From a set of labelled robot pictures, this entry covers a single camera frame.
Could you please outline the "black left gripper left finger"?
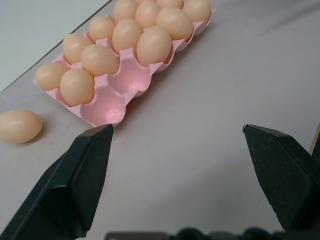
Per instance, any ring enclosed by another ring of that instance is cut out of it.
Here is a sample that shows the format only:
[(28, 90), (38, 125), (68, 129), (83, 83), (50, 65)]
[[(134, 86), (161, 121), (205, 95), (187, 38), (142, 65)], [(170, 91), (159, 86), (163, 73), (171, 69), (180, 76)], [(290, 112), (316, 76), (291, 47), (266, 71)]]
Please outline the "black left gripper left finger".
[(114, 128), (86, 130), (40, 177), (0, 240), (76, 240), (91, 229), (105, 183)]

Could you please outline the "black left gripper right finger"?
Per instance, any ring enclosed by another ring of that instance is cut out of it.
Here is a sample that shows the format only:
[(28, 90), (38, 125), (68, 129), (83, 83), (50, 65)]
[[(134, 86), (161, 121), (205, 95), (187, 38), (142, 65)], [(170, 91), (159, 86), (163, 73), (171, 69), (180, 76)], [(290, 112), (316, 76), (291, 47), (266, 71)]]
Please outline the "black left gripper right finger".
[(278, 130), (246, 124), (260, 187), (285, 231), (320, 230), (320, 126), (311, 151)]

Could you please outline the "beige egg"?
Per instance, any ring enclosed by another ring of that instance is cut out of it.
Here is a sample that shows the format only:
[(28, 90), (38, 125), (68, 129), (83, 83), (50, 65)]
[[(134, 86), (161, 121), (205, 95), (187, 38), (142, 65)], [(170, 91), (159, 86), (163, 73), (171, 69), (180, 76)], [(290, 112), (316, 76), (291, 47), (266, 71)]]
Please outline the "beige egg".
[(136, 0), (117, 0), (113, 8), (114, 22), (117, 24), (126, 18), (134, 19), (138, 6)]
[(94, 43), (105, 38), (111, 40), (115, 26), (114, 21), (108, 16), (95, 17), (89, 23), (89, 36)]
[(73, 68), (68, 70), (61, 78), (60, 92), (68, 105), (90, 103), (95, 96), (95, 80), (85, 70)]
[(189, 0), (182, 10), (191, 17), (193, 22), (207, 23), (211, 16), (211, 3), (209, 0)]
[(16, 109), (0, 114), (0, 140), (21, 144), (34, 139), (42, 130), (42, 118), (30, 110)]
[(93, 43), (80, 34), (72, 33), (62, 41), (62, 51), (65, 58), (71, 63), (78, 63), (81, 60), (83, 50)]
[(91, 44), (81, 54), (81, 63), (85, 71), (93, 77), (115, 74), (119, 69), (119, 60), (106, 46)]
[(162, 8), (178, 8), (182, 9), (184, 0), (156, 0), (156, 3)]
[(35, 81), (45, 91), (51, 91), (60, 87), (62, 76), (70, 68), (61, 63), (53, 62), (42, 65), (35, 73)]
[(142, 33), (143, 30), (136, 20), (132, 18), (120, 20), (112, 34), (114, 51), (119, 54), (121, 50), (136, 49)]
[(135, 20), (142, 29), (150, 28), (156, 24), (156, 17), (160, 10), (161, 8), (156, 1), (144, 0), (137, 7)]
[(175, 7), (161, 9), (155, 18), (155, 25), (168, 30), (172, 40), (187, 40), (194, 30), (191, 17)]
[(170, 33), (163, 27), (152, 26), (144, 31), (138, 40), (137, 59), (144, 67), (164, 62), (170, 54), (171, 47)]

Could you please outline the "pink egg tray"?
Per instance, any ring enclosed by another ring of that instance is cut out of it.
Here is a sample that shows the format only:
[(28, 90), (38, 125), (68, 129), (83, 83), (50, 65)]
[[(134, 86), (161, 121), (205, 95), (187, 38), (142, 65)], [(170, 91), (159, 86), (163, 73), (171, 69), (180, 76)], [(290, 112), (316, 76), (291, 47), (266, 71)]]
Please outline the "pink egg tray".
[[(169, 56), (164, 62), (153, 63), (145, 67), (137, 58), (137, 49), (124, 49), (117, 54), (113, 48), (112, 39), (104, 38), (93, 42), (89, 32), (81, 34), (88, 38), (92, 45), (97, 44), (109, 48), (119, 60), (119, 69), (115, 74), (104, 74), (94, 78), (94, 98), (90, 103), (70, 106), (64, 100), (60, 87), (45, 91), (53, 99), (64, 105), (69, 111), (85, 120), (92, 126), (105, 124), (119, 124), (125, 114), (127, 104), (136, 97), (141, 96), (150, 86), (152, 75), (165, 70), (172, 62), (175, 53), (185, 49), (194, 36), (200, 34), (209, 24), (214, 10), (211, 9), (209, 20), (193, 22), (193, 33), (188, 39), (172, 40)], [(83, 69), (81, 59), (71, 64), (63, 51), (51, 63), (63, 63), (70, 69)]]

